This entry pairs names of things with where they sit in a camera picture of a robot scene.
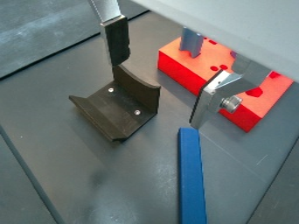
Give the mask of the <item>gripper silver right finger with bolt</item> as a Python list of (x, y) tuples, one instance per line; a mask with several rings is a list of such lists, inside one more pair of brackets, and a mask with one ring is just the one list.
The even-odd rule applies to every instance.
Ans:
[(256, 88), (270, 73), (269, 68), (240, 54), (230, 69), (232, 73), (222, 70), (216, 72), (200, 88), (189, 118), (189, 124), (194, 129), (201, 127), (220, 109), (233, 113), (241, 103), (237, 94)]

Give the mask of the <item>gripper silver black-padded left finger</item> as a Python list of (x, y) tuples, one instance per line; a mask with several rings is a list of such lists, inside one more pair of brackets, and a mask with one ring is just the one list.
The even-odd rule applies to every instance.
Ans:
[(126, 17), (120, 12), (117, 0), (88, 0), (88, 3), (105, 38), (109, 63), (116, 67), (129, 57)]

